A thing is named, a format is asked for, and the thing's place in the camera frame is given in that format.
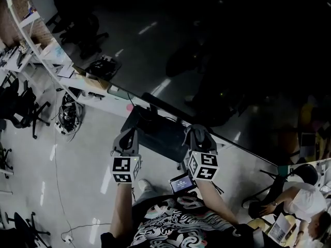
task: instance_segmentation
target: black t-shirt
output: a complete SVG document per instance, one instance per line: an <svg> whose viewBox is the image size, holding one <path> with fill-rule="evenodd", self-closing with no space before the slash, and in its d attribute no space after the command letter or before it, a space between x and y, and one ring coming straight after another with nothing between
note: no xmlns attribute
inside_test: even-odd
<svg viewBox="0 0 331 248"><path fill-rule="evenodd" d="M135 234L115 239L101 235L102 248L109 247L253 247L252 230L229 222L192 196L162 196L132 208Z"/></svg>

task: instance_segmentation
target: dark hair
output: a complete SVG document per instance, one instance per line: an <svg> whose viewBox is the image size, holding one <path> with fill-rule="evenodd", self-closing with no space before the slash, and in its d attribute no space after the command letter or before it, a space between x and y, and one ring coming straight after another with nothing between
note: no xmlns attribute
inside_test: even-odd
<svg viewBox="0 0 331 248"><path fill-rule="evenodd" d="M330 225L331 225L331 215L327 211L324 211L319 218L319 226L316 229L317 239L322 237L322 235L326 232L326 230L330 227Z"/></svg>

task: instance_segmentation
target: brick wall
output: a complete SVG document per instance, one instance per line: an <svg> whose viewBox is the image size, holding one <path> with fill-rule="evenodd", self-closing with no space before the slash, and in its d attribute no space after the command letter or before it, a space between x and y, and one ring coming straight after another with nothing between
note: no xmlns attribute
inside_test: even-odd
<svg viewBox="0 0 331 248"><path fill-rule="evenodd" d="M30 4L33 5L31 0L13 0L17 14L21 19L23 19L23 17L28 13L28 1L30 1ZM25 27L28 32L31 25L32 24ZM52 34L49 32L41 19L35 21L31 37L35 43L41 43L42 48L46 47L53 38ZM6 0L0 0L0 38L8 46L11 46L15 42L23 39L14 22L14 19L11 16Z"/></svg>

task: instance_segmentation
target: black and white cube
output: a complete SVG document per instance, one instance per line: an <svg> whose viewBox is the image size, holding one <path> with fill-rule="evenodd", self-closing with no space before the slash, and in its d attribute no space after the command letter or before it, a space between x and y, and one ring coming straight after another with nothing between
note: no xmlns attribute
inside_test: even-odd
<svg viewBox="0 0 331 248"><path fill-rule="evenodd" d="M112 157L112 175L117 183L133 183L141 169L139 157Z"/></svg>
<svg viewBox="0 0 331 248"><path fill-rule="evenodd" d="M219 169L217 155L193 151L188 167L194 179L213 181Z"/></svg>

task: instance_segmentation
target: silver laptop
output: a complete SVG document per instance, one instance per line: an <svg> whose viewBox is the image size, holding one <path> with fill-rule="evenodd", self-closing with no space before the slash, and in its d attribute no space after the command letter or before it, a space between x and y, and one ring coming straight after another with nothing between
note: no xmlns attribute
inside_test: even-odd
<svg viewBox="0 0 331 248"><path fill-rule="evenodd" d="M286 236L286 234L289 232L290 229L291 229L291 224L281 213L278 216L278 219L274 223L273 227L269 231L268 236L271 237L275 242L281 243L281 241L284 239L284 237Z"/></svg>

